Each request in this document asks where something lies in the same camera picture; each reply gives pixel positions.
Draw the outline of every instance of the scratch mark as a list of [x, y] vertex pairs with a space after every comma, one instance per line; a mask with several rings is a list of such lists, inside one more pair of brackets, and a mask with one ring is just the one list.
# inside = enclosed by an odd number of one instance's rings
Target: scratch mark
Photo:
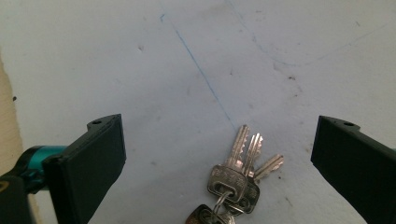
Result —
[[[159, 1], [159, 3], [160, 3], [161, 8], [163, 9], [163, 12], [164, 12], [163, 15], [161, 16], [161, 18], [162, 18], [162, 17], [164, 17], [164, 15], [166, 14], [166, 10], [165, 10], [165, 7], [163, 6], [163, 3], [162, 3], [161, 1]], [[225, 110], [224, 106], [222, 105], [221, 100], [219, 99], [218, 95], [216, 94], [215, 90], [213, 89], [212, 84], [210, 83], [210, 81], [209, 81], [209, 79], [208, 79], [206, 73], [204, 72], [204, 70], [202, 70], [201, 66], [200, 66], [200, 65], [198, 64], [198, 62], [196, 61], [196, 59], [195, 59], [194, 55], [192, 54], [192, 52], [191, 52], [189, 46], [187, 45], [187, 42], [184, 40], [183, 36], [182, 36], [182, 35], [180, 34], [180, 32], [178, 31], [178, 29], [176, 28], [175, 24], [172, 23], [172, 21], [170, 21], [170, 23], [171, 23], [173, 29], [175, 30], [178, 39], [179, 39], [180, 42], [183, 44], [184, 49], [189, 53], [189, 55], [190, 55], [192, 61], [195, 63], [195, 66], [196, 66], [196, 68], [198, 69], [200, 75], [204, 78], [205, 83], [206, 83], [206, 86], [207, 86], [207, 87], [209, 88], [209, 90], [211, 91], [213, 97], [215, 97], [215, 100], [216, 100], [216, 102], [219, 104], [219, 106], [220, 106], [221, 110], [223, 111], [223, 113], [224, 113], [226, 119], [227, 119], [228, 121], [230, 121], [231, 126], [232, 126], [233, 129], [236, 131], [235, 125], [233, 124], [233, 121], [231, 120], [230, 115], [227, 113], [227, 111]]]
[[251, 35], [251, 41], [256, 45], [256, 47], [257, 47], [261, 52], [263, 52], [263, 53], [266, 54], [268, 57], [270, 57], [272, 60], [274, 60], [275, 62], [284, 64], [284, 65], [288, 65], [288, 66], [295, 66], [295, 67], [298, 67], [298, 66], [310, 65], [311, 63], [314, 63], [314, 62], [316, 62], [316, 61], [323, 60], [323, 59], [329, 57], [330, 55], [334, 54], [335, 52], [337, 52], [337, 51], [340, 50], [340, 49], [347, 48], [347, 47], [351, 47], [353, 44], [355, 44], [355, 43], [357, 43], [358, 41], [362, 40], [362, 39], [365, 38], [366, 36], [371, 35], [371, 34], [377, 32], [377, 31], [383, 29], [384, 27], [386, 27], [386, 26], [388, 25], [388, 24], [386, 23], [386, 24], [384, 24], [384, 25], [382, 25], [382, 26], [380, 26], [380, 27], [374, 29], [374, 30], [371, 31], [371, 32], [368, 32], [368, 33], [366, 33], [366, 34], [364, 34], [364, 35], [361, 35], [361, 36], [359, 36], [358, 38], [355, 38], [353, 41], [348, 42], [348, 43], [346, 43], [345, 45], [343, 45], [343, 46], [341, 46], [341, 47], [338, 47], [338, 48], [336, 48], [336, 49], [334, 49], [334, 50], [331, 50], [330, 52], [325, 53], [324, 55], [322, 55], [322, 56], [320, 56], [320, 57], [317, 57], [316, 59], [312, 60], [311, 62], [308, 62], [308, 63], [287, 63], [287, 62], [281, 61], [281, 60], [279, 60], [278, 58], [276, 58], [274, 55], [272, 55], [272, 54], [268, 51], [268, 49], [265, 49], [261, 44], [259, 44], [258, 41], [257, 41], [256, 34], [248, 28], [248, 26], [247, 26], [247, 24], [246, 24], [246, 22], [245, 22], [245, 20], [244, 20], [244, 18], [243, 18], [243, 15], [236, 9], [236, 7], [233, 5], [233, 2], [232, 2], [231, 0], [224, 0], [224, 1], [225, 1], [225, 3], [230, 7], [230, 9], [233, 11], [233, 13], [235, 13], [235, 15], [237, 16], [237, 19], [239, 20], [239, 23], [245, 28], [246, 31], [248, 31], [248, 32], [250, 33], [250, 35]]
[[161, 22], [163, 22], [163, 17], [165, 17], [165, 14], [162, 14], [160, 17]]
[[348, 42], [348, 43], [346, 43], [345, 45], [343, 45], [343, 46], [341, 46], [341, 47], [338, 47], [338, 48], [336, 48], [336, 49], [330, 51], [329, 53], [326, 53], [325, 55], [323, 55], [323, 56], [321, 56], [321, 57], [316, 58], [316, 59], [315, 59], [314, 61], [312, 61], [312, 62], [305, 63], [304, 65], [309, 65], [309, 64], [311, 64], [311, 63], [314, 63], [315, 61], [323, 60], [323, 59], [327, 58], [328, 56], [334, 54], [335, 52], [337, 52], [337, 51], [340, 50], [340, 49], [344, 49], [344, 48], [347, 48], [347, 47], [351, 47], [353, 44], [359, 42], [359, 41], [362, 40], [363, 38], [365, 38], [365, 37], [367, 37], [367, 36], [369, 36], [369, 35], [371, 35], [371, 34], [377, 32], [377, 31], [379, 31], [379, 30], [385, 28], [387, 25], [388, 25], [388, 24], [386, 23], [386, 24], [384, 24], [384, 25], [382, 25], [382, 26], [380, 26], [380, 27], [374, 29], [373, 31], [370, 31], [370, 32], [368, 32], [368, 33], [366, 33], [366, 34], [364, 34], [364, 35], [361, 35], [361, 36], [355, 38], [354, 40], [352, 40], [351, 42]]
[[204, 78], [207, 87], [210, 89], [210, 91], [212, 92], [212, 95], [215, 97], [216, 102], [219, 104], [221, 110], [223, 111], [225, 117], [227, 118], [228, 121], [230, 121], [231, 125], [233, 126], [233, 128], [236, 130], [235, 125], [233, 124], [233, 121], [230, 118], [230, 115], [227, 113], [227, 111], [225, 110], [224, 106], [222, 105], [218, 95], [216, 94], [215, 90], [213, 89], [212, 85], [210, 84], [209, 79], [207, 78], [206, 73], [204, 72], [204, 70], [202, 70], [201, 66], [198, 64], [198, 62], [195, 60], [194, 55], [192, 54], [189, 46], [187, 45], [186, 41], [184, 40], [184, 38], [181, 36], [181, 34], [178, 32], [178, 30], [175, 30], [178, 38], [180, 39], [181, 43], [183, 44], [184, 48], [186, 49], [186, 51], [189, 53], [192, 61], [195, 63], [195, 66], [197, 67], [199, 73], [201, 74], [201, 76]]

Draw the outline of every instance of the bunch of keys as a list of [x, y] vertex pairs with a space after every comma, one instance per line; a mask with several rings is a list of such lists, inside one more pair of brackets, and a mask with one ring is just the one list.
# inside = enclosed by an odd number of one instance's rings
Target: bunch of keys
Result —
[[[213, 167], [207, 190], [219, 197], [214, 209], [201, 204], [187, 218], [186, 224], [234, 224], [234, 217], [253, 211], [260, 196], [260, 180], [277, 170], [284, 160], [276, 154], [254, 170], [254, 161], [262, 148], [262, 137], [257, 133], [252, 136], [245, 162], [242, 162], [248, 131], [247, 125], [239, 129], [229, 158]], [[226, 211], [219, 213], [223, 205]]]

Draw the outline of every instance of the key ring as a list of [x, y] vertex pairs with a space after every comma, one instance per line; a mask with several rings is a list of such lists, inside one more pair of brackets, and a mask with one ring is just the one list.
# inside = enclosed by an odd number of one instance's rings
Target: key ring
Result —
[[215, 222], [215, 217], [219, 214], [219, 209], [223, 205], [225, 199], [233, 194], [231, 191], [225, 191], [221, 196], [219, 197], [218, 201], [216, 202], [215, 207], [213, 208], [213, 213], [212, 213], [212, 222]]

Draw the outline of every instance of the dirt spot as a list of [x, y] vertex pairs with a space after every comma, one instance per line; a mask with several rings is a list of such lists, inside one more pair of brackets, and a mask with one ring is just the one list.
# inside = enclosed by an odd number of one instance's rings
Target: dirt spot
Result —
[[293, 204], [291, 203], [291, 201], [289, 200], [289, 198], [288, 198], [287, 196], [285, 197], [285, 199], [286, 199], [286, 201], [289, 203], [289, 206], [290, 206], [290, 207], [293, 207]]

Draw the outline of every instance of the white table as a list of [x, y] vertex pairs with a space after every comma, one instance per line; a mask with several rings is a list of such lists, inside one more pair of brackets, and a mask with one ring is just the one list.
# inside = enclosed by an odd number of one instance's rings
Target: white table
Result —
[[237, 223], [364, 223], [310, 161], [318, 116], [396, 146], [394, 1], [2, 1], [0, 30], [24, 148], [122, 114], [128, 160], [91, 223], [213, 206], [210, 170], [244, 123], [265, 138], [260, 162], [285, 164]]

